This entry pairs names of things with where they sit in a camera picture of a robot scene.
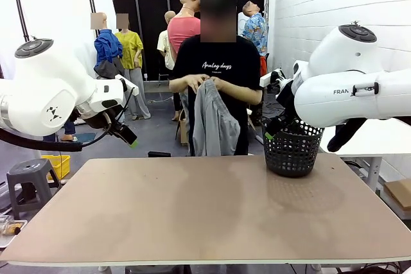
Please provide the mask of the mannequin in yellow shirt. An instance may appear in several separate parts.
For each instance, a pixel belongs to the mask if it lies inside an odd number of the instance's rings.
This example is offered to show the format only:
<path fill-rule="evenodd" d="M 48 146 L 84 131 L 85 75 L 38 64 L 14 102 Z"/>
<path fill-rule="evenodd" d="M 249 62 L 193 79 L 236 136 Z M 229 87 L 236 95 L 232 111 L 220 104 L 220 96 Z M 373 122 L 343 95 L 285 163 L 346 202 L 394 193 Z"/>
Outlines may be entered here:
<path fill-rule="evenodd" d="M 143 43 L 139 35 L 130 30 L 129 17 L 127 13 L 116 14 L 116 26 L 119 30 L 115 36 L 123 46 L 121 63 L 125 69 L 125 77 L 134 85 L 137 85 L 139 94 L 130 98 L 128 103 L 133 120 L 149 119 L 151 113 L 146 105 L 144 93 L 144 81 L 142 74 L 142 51 Z"/>

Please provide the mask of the grey plastic stool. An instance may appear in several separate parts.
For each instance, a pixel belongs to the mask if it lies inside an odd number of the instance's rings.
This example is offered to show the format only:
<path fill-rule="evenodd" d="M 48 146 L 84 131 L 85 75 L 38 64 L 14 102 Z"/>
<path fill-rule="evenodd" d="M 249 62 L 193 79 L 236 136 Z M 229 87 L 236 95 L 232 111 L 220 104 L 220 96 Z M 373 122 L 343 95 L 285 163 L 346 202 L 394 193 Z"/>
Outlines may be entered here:
<path fill-rule="evenodd" d="M 7 184 L 10 193 L 10 202 L 14 219 L 20 219 L 20 213 L 40 210 L 52 199 L 52 188 L 59 190 L 62 186 L 57 178 L 51 162 L 46 158 L 37 158 L 14 165 L 6 174 Z M 36 199 L 29 202 L 25 198 L 24 203 L 19 204 L 15 186 L 20 185 L 22 193 L 28 194 L 29 187 L 34 189 L 34 195 L 28 200 Z"/>

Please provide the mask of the bald mannequin in cream shirt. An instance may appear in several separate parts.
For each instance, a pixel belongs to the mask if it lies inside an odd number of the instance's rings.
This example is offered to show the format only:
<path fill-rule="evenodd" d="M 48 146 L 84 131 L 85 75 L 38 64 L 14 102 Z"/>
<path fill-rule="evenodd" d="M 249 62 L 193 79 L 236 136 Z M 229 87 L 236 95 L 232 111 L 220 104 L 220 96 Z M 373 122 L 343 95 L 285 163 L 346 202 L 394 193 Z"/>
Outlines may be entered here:
<path fill-rule="evenodd" d="M 166 24 L 169 24 L 169 22 L 172 20 L 172 18 L 174 18 L 175 15 L 176 13 L 174 11 L 167 11 L 164 14 L 164 19 L 166 21 Z M 168 38 L 167 30 L 160 32 L 159 39 L 157 42 L 157 50 L 163 56 L 166 68 L 172 71 L 174 68 L 174 60 L 171 54 L 171 46 L 170 46 L 170 41 Z M 173 94 L 173 104 L 174 104 L 175 115 L 173 116 L 172 121 L 178 121 L 180 117 L 180 113 L 182 111 L 180 95 L 178 93 Z"/>

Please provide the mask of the black partition wall panels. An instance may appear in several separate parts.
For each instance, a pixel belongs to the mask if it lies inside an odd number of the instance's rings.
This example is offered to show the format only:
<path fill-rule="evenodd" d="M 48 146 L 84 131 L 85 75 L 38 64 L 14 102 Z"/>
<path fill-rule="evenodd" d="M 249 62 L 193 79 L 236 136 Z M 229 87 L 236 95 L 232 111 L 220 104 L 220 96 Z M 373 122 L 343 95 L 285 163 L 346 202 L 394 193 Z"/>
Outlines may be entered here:
<path fill-rule="evenodd" d="M 169 70 L 157 49 L 160 32 L 167 28 L 164 14 L 179 12 L 180 0 L 113 0 L 117 13 L 129 14 L 131 30 L 143 42 L 143 77 L 148 81 L 165 80 Z"/>

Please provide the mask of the white side table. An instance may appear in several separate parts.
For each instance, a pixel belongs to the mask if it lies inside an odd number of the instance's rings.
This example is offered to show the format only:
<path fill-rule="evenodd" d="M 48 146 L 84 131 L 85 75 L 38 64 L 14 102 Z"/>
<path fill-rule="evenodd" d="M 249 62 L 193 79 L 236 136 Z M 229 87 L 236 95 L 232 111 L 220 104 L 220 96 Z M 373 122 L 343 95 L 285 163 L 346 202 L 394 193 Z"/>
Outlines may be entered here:
<path fill-rule="evenodd" d="M 385 164 L 390 176 L 411 178 L 411 126 L 397 119 L 370 119 L 335 154 L 364 163 L 366 184 L 373 191 Z"/>

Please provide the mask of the person's right forearm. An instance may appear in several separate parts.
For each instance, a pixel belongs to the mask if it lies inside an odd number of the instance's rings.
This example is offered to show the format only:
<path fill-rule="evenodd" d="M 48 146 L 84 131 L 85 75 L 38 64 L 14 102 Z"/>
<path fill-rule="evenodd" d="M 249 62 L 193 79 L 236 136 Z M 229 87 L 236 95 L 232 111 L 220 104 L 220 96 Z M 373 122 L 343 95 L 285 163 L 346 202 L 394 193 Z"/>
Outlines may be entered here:
<path fill-rule="evenodd" d="M 184 91 L 188 87 L 188 76 L 175 78 L 169 81 L 169 88 L 172 93 Z"/>

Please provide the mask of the mannequin in pink top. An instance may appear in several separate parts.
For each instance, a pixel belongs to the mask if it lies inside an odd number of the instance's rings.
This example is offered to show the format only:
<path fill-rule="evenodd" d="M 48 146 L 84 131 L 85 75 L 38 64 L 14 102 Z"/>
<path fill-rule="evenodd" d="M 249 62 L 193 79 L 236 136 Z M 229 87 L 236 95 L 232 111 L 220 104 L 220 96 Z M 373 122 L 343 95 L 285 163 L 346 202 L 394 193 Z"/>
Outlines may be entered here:
<path fill-rule="evenodd" d="M 180 0 L 182 8 L 168 24 L 168 40 L 174 62 L 181 44 L 200 33 L 200 19 L 195 14 L 200 11 L 200 0 Z"/>

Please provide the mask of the blue floor mat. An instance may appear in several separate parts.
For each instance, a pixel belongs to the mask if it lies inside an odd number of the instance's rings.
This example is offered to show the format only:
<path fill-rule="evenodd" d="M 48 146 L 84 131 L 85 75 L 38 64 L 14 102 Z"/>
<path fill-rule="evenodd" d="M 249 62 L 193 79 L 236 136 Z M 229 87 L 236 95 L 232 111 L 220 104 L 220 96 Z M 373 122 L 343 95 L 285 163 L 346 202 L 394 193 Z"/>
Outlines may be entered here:
<path fill-rule="evenodd" d="M 96 137 L 96 133 L 94 132 L 77 133 L 75 137 L 77 138 L 77 142 L 85 144 L 85 143 L 93 141 Z"/>

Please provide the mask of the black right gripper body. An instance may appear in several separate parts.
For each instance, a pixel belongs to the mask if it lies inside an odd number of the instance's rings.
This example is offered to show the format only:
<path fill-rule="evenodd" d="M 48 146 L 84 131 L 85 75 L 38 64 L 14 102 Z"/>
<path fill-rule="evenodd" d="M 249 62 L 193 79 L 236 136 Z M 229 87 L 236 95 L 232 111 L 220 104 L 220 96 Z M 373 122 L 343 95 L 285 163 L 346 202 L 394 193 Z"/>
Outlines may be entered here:
<path fill-rule="evenodd" d="M 292 92 L 293 80 L 281 80 L 279 82 L 279 94 L 276 96 L 276 101 L 284 108 L 279 114 L 279 117 L 297 117 L 294 105 L 294 94 Z"/>

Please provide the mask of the grey training pants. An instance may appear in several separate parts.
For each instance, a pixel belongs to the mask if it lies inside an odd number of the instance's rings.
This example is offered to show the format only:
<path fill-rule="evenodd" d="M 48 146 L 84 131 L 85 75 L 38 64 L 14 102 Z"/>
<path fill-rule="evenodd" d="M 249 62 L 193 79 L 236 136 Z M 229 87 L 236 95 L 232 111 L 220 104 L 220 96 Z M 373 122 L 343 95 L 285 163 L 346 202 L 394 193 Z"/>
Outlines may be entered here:
<path fill-rule="evenodd" d="M 199 86 L 194 104 L 194 156 L 231 156 L 236 151 L 240 124 L 230 114 L 213 80 Z"/>

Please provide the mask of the yellow plastic crate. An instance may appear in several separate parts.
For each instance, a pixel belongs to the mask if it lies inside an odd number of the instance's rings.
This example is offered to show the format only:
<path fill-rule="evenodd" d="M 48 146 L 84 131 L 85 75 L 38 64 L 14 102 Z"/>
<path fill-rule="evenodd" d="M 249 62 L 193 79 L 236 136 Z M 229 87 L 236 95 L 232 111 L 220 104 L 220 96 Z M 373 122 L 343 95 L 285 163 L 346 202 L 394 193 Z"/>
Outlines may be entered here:
<path fill-rule="evenodd" d="M 51 162 L 59 180 L 62 180 L 70 173 L 70 155 L 43 155 L 41 158 L 48 159 Z"/>

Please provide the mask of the brown cardboard box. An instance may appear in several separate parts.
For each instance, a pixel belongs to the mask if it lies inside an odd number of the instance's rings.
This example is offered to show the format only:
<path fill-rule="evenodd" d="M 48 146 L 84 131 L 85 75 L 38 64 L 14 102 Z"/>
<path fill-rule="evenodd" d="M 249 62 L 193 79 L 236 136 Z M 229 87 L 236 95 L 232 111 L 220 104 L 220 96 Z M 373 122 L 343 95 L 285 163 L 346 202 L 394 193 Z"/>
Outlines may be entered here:
<path fill-rule="evenodd" d="M 381 198 L 401 219 L 411 220 L 411 178 L 386 182 Z"/>

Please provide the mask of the clear tray with small items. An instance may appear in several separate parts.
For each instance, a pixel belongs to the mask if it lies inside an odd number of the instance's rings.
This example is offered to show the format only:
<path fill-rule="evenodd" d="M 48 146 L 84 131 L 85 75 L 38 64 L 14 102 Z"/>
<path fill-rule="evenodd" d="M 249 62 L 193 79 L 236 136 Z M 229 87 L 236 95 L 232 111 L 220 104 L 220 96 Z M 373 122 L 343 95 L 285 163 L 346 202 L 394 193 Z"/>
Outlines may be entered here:
<path fill-rule="evenodd" d="M 28 223 L 11 215 L 0 216 L 0 249 L 5 249 Z"/>

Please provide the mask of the black perforated plastic basket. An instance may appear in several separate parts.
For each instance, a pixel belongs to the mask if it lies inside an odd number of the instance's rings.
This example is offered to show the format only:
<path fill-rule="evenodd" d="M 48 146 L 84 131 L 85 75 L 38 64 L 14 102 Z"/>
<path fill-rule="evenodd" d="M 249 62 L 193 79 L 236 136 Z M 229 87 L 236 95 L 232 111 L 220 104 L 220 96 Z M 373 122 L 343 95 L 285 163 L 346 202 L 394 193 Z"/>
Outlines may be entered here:
<path fill-rule="evenodd" d="M 267 168 L 287 178 L 301 178 L 310 174 L 324 129 L 310 126 L 297 118 L 273 133 L 269 128 L 272 121 L 267 117 L 261 120 Z"/>

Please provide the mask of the person in black t-shirt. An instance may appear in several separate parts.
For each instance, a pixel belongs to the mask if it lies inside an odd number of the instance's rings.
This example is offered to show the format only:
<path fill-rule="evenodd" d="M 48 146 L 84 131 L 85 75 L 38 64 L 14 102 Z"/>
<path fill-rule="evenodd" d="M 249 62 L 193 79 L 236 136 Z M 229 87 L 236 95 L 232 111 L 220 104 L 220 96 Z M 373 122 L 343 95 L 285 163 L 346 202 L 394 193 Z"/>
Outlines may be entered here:
<path fill-rule="evenodd" d="M 174 77 L 206 74 L 252 90 L 261 90 L 260 55 L 254 44 L 236 34 L 237 2 L 231 0 L 200 0 L 200 33 L 186 39 L 180 46 L 173 69 Z M 196 94 L 188 94 L 189 150 L 193 151 L 194 104 Z M 240 124 L 240 136 L 234 155 L 248 153 L 248 115 L 250 104 L 218 90 L 230 114 Z"/>

